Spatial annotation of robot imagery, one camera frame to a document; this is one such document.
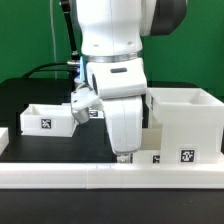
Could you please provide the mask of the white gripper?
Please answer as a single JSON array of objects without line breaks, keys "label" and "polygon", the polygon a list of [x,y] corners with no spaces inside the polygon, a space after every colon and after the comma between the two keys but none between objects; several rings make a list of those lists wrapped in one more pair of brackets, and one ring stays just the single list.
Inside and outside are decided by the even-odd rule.
[{"label": "white gripper", "polygon": [[103,101],[103,111],[112,151],[119,163],[130,163],[130,154],[140,149],[142,99],[140,96]]}]

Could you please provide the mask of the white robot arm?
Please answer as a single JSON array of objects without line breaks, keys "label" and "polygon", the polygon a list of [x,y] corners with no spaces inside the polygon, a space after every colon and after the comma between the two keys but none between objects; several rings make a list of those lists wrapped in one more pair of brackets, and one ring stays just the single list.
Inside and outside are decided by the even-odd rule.
[{"label": "white robot arm", "polygon": [[130,156],[141,146],[147,90],[141,38],[172,33],[186,16],[187,0],[75,3],[85,81],[71,93],[72,114],[82,124],[89,120],[90,107],[102,110],[113,153]]}]

